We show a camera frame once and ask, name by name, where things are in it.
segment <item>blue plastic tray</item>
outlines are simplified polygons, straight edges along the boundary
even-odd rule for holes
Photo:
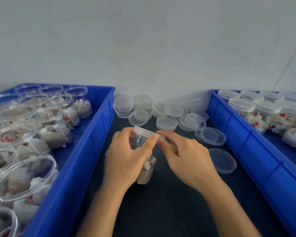
[[[115,87],[87,87],[93,114],[82,119],[72,131],[71,144],[53,151],[60,174],[23,237],[63,237],[70,234],[115,115]]]
[[[217,92],[212,90],[206,111],[210,120],[225,133],[230,149],[286,229],[295,237],[296,150],[283,143],[279,136],[270,133],[261,135]]]

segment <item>right hand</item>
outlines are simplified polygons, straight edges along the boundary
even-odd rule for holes
[[[185,184],[205,194],[222,182],[206,147],[173,131],[157,131],[157,134],[167,137],[177,146],[179,152],[175,154],[166,140],[158,141],[171,170]]]

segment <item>left hand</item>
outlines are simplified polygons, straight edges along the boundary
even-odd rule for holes
[[[147,155],[154,148],[158,135],[151,135],[140,149],[130,147],[134,127],[116,132],[105,153],[103,185],[126,192],[136,181]]]

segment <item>dark work table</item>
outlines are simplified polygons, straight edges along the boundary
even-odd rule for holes
[[[207,126],[214,127],[210,120],[207,121]],[[72,237],[78,231],[93,196],[102,183],[104,155],[112,137],[124,127],[131,127],[129,120],[115,116],[73,225]],[[156,132],[156,118],[152,117],[142,128]],[[194,132],[183,131],[179,127],[174,132],[195,139]],[[202,144],[208,149],[217,148]],[[227,144],[218,148],[233,155]],[[116,218],[113,236],[218,237],[213,217],[202,196],[174,175],[162,152],[156,159],[148,184],[133,184],[126,192]],[[219,175],[231,188],[253,224],[263,237],[290,236],[236,157],[235,159],[235,171]]]

